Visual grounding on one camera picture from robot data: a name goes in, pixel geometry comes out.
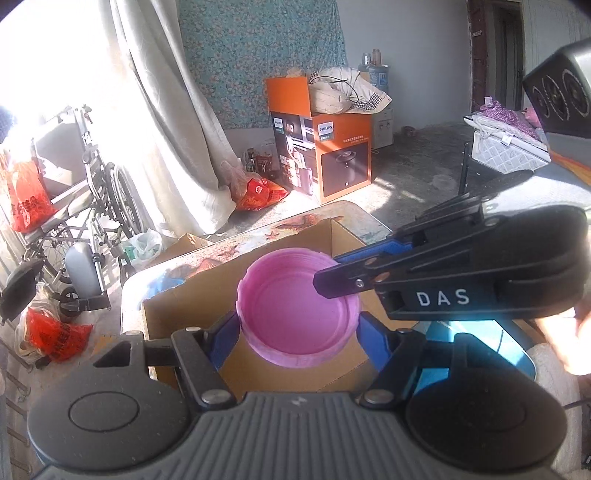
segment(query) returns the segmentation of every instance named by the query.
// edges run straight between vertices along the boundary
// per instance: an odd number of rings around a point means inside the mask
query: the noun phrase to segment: cardboard box
[[[306,77],[266,82],[286,184],[323,204],[371,183],[371,115],[312,114]]]
[[[238,282],[257,258],[273,250],[305,247],[331,256],[363,246],[363,242],[339,223],[326,219],[296,235],[276,240],[240,255],[216,268],[202,271],[183,285],[162,292],[143,304],[150,339],[166,338],[188,326],[207,328],[235,309]],[[415,322],[389,320],[373,290],[361,294],[362,309],[371,312],[389,328],[410,327]],[[351,391],[359,392],[376,372],[355,336],[336,357],[313,368],[278,367],[258,356],[241,335],[220,370],[238,397],[247,391]],[[157,368],[159,380],[175,385],[171,369]]]
[[[164,250],[164,252],[162,252],[157,257],[153,258],[148,263],[146,268],[150,268],[154,265],[164,263],[167,260],[180,257],[181,255],[186,255],[208,245],[211,245],[211,242],[208,242],[203,238],[199,238],[198,236],[192,235],[191,233],[185,233],[175,243],[173,243],[172,245],[170,245],[170,247]]]

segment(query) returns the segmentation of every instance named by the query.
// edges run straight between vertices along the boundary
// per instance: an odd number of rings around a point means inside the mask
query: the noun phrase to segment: wheelchair
[[[108,249],[117,259],[123,286],[135,269],[121,247],[122,236],[130,238],[145,231],[124,170],[113,163],[105,164],[92,142],[87,126],[92,123],[90,111],[86,105],[80,109],[67,107],[52,119],[56,124],[42,141],[33,140],[32,150],[38,162],[47,161],[44,155],[55,153],[57,145],[62,151],[66,145],[68,155],[80,159],[83,166],[79,168],[78,160],[79,177],[83,178],[51,200],[57,212],[23,235],[23,261],[43,261],[40,276],[54,291],[53,297],[65,317],[111,307],[102,251]]]

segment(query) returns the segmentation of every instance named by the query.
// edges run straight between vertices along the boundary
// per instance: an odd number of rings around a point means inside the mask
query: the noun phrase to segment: white wall
[[[558,48],[591,36],[591,22],[568,0],[522,0],[525,72]]]
[[[390,65],[394,129],[461,121],[470,110],[466,0],[337,0],[349,65],[379,48]],[[272,138],[271,128],[230,129],[239,154]]]

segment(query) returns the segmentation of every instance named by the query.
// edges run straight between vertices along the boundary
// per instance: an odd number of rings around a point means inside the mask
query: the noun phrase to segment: table
[[[121,293],[121,332],[139,330],[144,334],[144,338],[149,338],[141,305],[144,300],[149,298],[154,282],[158,281],[167,271],[174,271],[175,277],[180,275],[183,278],[188,278],[208,268],[215,268],[269,242],[294,235],[304,228],[328,218],[339,222],[367,245],[385,239],[390,233],[390,229],[372,215],[354,203],[343,200],[240,233],[182,257],[155,265],[131,277],[125,283]]]

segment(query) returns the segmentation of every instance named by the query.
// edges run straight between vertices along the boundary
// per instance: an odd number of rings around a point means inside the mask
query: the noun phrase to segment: black cable
[[[505,334],[504,330],[501,330],[501,338],[499,339],[499,346],[496,348],[496,353],[499,353],[501,349],[501,345],[503,344],[503,335]]]
[[[357,97],[357,100],[355,100],[355,102],[359,102],[359,95],[357,94],[357,92],[353,88],[353,85],[351,85],[348,80],[340,79],[340,78],[337,78],[337,77],[331,77],[330,75],[318,75],[317,77],[314,77],[313,79],[310,79],[310,81],[308,83],[309,84],[312,84],[314,82],[314,80],[316,80],[316,79],[322,79],[322,78],[336,80],[336,82],[326,82],[326,83],[346,83],[347,85],[349,85],[351,87],[351,90],[353,90],[353,93]]]
[[[570,408],[580,407],[581,405],[591,404],[591,398],[581,398],[581,400],[574,401],[572,403],[568,403],[563,406],[565,410]]]

